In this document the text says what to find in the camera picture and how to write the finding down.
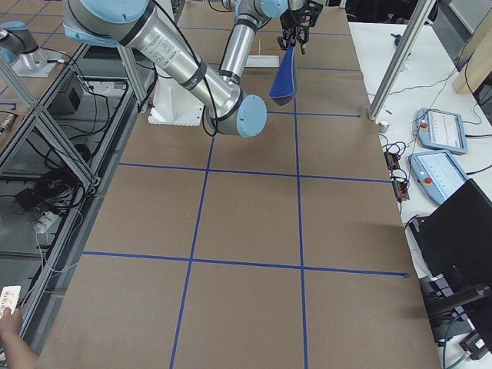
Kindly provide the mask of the person hand lower left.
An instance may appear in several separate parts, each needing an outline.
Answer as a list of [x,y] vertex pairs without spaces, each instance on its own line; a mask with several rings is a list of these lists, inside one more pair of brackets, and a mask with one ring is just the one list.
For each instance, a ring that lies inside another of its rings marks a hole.
[[22,328],[23,318],[19,308],[14,310],[7,307],[1,317],[1,339],[18,336]]

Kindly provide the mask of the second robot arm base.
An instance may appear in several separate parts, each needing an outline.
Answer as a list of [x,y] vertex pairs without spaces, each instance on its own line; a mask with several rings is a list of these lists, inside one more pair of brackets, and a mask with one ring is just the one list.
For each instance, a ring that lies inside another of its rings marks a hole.
[[58,64],[58,58],[49,59],[20,21],[1,24],[1,57],[9,65],[14,63],[12,69],[22,77],[47,78]]

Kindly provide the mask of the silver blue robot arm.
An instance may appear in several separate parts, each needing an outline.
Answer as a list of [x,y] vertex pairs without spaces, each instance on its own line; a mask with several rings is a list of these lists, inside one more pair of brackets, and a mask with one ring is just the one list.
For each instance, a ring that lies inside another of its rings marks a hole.
[[298,93],[294,50],[306,45],[326,2],[225,1],[235,19],[218,71],[195,54],[173,17],[155,1],[64,1],[62,6],[67,37],[139,50],[204,104],[203,116],[215,134],[250,138],[263,131],[268,116],[263,99],[240,86],[257,31],[272,19],[281,21],[278,44],[285,55],[269,97],[286,105]]

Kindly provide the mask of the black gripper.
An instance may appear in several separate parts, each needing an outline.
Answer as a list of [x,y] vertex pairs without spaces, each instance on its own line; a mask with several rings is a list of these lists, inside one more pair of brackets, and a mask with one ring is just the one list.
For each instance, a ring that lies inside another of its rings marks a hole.
[[316,1],[288,1],[288,9],[280,17],[282,36],[277,37],[281,50],[289,48],[289,40],[296,38],[300,46],[301,54],[306,54],[305,38],[309,38],[310,28],[316,25],[321,14],[321,4]]

